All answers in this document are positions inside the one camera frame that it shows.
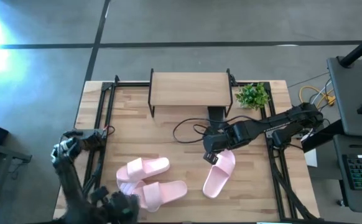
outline pink slide sandal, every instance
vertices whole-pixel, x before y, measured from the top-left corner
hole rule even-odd
[[[138,180],[137,182],[127,183],[120,180],[117,181],[119,190],[125,195],[131,195],[134,189],[145,186],[145,182]]]
[[[170,168],[168,158],[142,159],[138,158],[121,167],[116,178],[123,182],[137,182],[138,180],[163,173]]]
[[[168,203],[187,194],[188,188],[184,181],[176,180],[168,183],[155,182],[134,190],[133,194],[139,196],[141,208],[148,212],[156,212],[161,205]]]
[[[220,194],[235,167],[235,156],[231,151],[225,150],[217,156],[217,163],[211,167],[203,186],[203,193],[209,198],[215,198]]]

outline potted plant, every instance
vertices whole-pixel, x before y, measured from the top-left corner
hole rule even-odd
[[[239,93],[235,94],[237,101],[243,108],[259,109],[264,108],[269,101],[269,96],[264,89],[263,83],[258,83],[257,87],[248,84],[239,88]]]

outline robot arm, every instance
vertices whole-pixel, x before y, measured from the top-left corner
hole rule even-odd
[[[204,159],[215,164],[218,154],[225,149],[232,150],[249,144],[260,134],[275,130],[272,133],[274,145],[279,147],[291,136],[304,128],[316,128],[323,122],[323,116],[318,109],[309,103],[302,103],[283,113],[262,120],[238,121],[226,124],[220,129],[209,127],[203,137],[206,150]]]
[[[110,199],[107,199],[108,191],[105,187],[101,187],[92,193],[91,203],[87,201],[86,194],[92,185],[85,189],[82,188],[73,162],[82,150],[96,150],[102,147],[106,136],[94,131],[87,137],[81,138],[83,134],[81,131],[65,133],[64,136],[68,139],[55,145],[52,151],[52,164],[62,186],[67,211],[61,218],[49,223],[136,223],[139,206],[135,195],[126,196],[121,192],[115,192]],[[97,200],[102,201],[102,206],[94,205]]]

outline wooden tabletop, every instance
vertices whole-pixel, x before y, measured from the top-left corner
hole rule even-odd
[[[276,113],[288,110],[291,103],[286,82],[269,82]],[[76,128],[93,128],[101,84],[102,82],[86,82]],[[141,222],[273,222],[279,220],[263,134],[249,145],[233,151],[236,166],[232,176],[219,196],[209,199],[203,195],[202,188],[211,165],[202,159],[205,152],[202,142],[179,144],[174,142],[172,136],[173,128],[180,121],[187,118],[207,118],[207,108],[204,106],[158,107],[155,118],[151,118],[147,99],[148,87],[116,88],[111,117],[111,125],[116,128],[116,132],[108,138],[101,184],[107,186],[110,192],[117,191],[116,171],[121,166],[138,157],[167,157],[170,161],[170,169],[145,181],[150,184],[157,181],[183,180],[188,186],[188,193],[179,200],[163,205],[155,213],[141,211]],[[234,103],[228,118],[241,114],[261,119],[259,111],[242,109],[238,103]],[[181,125],[176,132],[177,137],[184,141],[200,138],[201,136],[193,131],[192,124],[187,122]],[[319,217],[303,152],[289,147],[285,151],[285,156],[294,192],[310,212]],[[87,157],[88,154],[83,152],[75,162],[81,182],[83,182]],[[284,192],[283,198],[284,207],[288,213]],[[60,217],[65,209],[61,190],[54,217]]]

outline gray floor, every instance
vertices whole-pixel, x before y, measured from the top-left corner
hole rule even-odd
[[[0,1],[0,44],[93,43],[104,1]],[[119,0],[109,7],[102,43],[166,41],[362,40],[362,0]],[[237,79],[286,80],[292,85],[327,71],[326,58],[354,46],[101,49],[92,80],[148,80],[161,72],[217,72]],[[49,220],[58,180],[49,153],[71,129],[91,49],[0,50],[0,126],[7,144],[32,154],[17,180],[8,178],[0,223]],[[322,88],[328,75],[289,89],[299,104],[304,85]],[[305,92],[304,99],[313,94]],[[336,105],[325,117],[338,119]],[[340,208],[335,180],[312,179],[320,214],[362,223]]]

